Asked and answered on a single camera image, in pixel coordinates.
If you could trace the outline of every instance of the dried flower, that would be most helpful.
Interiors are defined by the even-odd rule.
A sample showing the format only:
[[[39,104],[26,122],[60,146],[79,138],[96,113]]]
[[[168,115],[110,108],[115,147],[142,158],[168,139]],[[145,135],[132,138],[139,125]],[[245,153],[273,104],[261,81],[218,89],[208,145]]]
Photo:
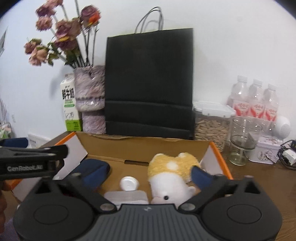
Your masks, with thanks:
[[[58,48],[61,48],[61,50],[63,51],[73,50],[78,47],[78,43],[76,39],[74,40],[67,39],[65,41],[56,40],[54,43]]]
[[[81,20],[83,21],[83,25],[86,28],[97,25],[100,18],[100,12],[93,5],[86,6],[81,11]]]
[[[63,1],[64,0],[47,0],[47,3],[49,6],[51,6],[52,8],[55,8],[57,6],[62,6],[63,5]]]
[[[41,39],[32,39],[28,43],[25,44],[25,53],[26,54],[31,54],[33,50],[37,47],[37,45],[41,44],[42,40]]]
[[[41,7],[39,7],[36,10],[36,14],[38,15],[38,17],[44,17],[44,16],[48,16],[50,17],[51,15],[55,15],[56,11],[53,10],[53,7],[49,4],[43,4]]]
[[[81,24],[79,18],[73,18],[71,21],[71,29],[68,33],[70,38],[73,40],[81,33]]]
[[[81,25],[78,18],[74,18],[71,21],[65,21],[63,19],[56,23],[56,29],[56,36],[58,39],[68,37],[71,40],[74,40],[81,32]]]
[[[71,22],[66,20],[61,20],[56,23],[56,36],[58,39],[63,38],[68,35],[71,29]]]
[[[36,28],[40,31],[49,30],[52,27],[52,19],[51,17],[39,17],[36,22]]]
[[[47,50],[35,48],[31,54],[31,57],[29,58],[29,63],[35,66],[41,66],[41,63],[45,63],[45,60],[47,58]]]

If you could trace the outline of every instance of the clear drinking glass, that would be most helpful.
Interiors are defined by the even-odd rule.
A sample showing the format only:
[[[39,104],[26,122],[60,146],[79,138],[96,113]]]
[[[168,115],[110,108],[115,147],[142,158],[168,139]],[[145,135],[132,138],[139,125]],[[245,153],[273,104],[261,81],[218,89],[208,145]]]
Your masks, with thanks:
[[[248,154],[256,147],[262,134],[262,126],[252,119],[236,117],[232,119],[230,131],[230,155],[229,161],[238,166],[244,166],[248,160]]]

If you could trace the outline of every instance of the bottle cap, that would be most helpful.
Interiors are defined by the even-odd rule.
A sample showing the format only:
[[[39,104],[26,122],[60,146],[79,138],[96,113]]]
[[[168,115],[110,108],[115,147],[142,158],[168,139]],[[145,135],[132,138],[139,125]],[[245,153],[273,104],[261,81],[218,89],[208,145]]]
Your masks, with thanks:
[[[247,83],[248,82],[248,77],[238,75],[237,80]]]
[[[253,80],[253,84],[255,84],[255,85],[259,85],[259,86],[262,87],[262,80],[254,79],[254,80]]]
[[[268,84],[268,89],[276,91],[276,86],[272,84]]]
[[[134,177],[124,177],[120,180],[120,188],[123,191],[135,191],[139,187],[139,182]]]

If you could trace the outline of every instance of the plastic water bottle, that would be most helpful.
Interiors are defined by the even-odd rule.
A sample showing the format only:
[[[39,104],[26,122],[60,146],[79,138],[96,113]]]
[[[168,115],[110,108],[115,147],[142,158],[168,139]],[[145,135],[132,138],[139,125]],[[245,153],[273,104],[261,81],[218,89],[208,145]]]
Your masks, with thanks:
[[[254,79],[253,84],[249,88],[249,110],[248,116],[255,118],[262,118],[264,113],[264,104],[262,103],[262,81]]]
[[[276,86],[268,84],[268,89],[264,90],[262,102],[265,105],[263,119],[266,121],[275,121],[279,108]]]
[[[249,109],[247,81],[247,77],[237,76],[237,83],[232,86],[231,94],[227,101],[227,104],[235,109],[238,116],[246,116]]]

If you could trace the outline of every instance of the yellow plush toy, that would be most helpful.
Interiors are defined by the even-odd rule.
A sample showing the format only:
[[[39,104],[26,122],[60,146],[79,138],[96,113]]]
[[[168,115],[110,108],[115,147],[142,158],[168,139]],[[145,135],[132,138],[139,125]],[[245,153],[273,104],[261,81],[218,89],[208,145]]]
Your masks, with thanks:
[[[177,157],[156,154],[148,167],[153,204],[174,203],[176,207],[195,194],[195,187],[186,185],[191,181],[191,169],[200,167],[197,159],[189,153]]]

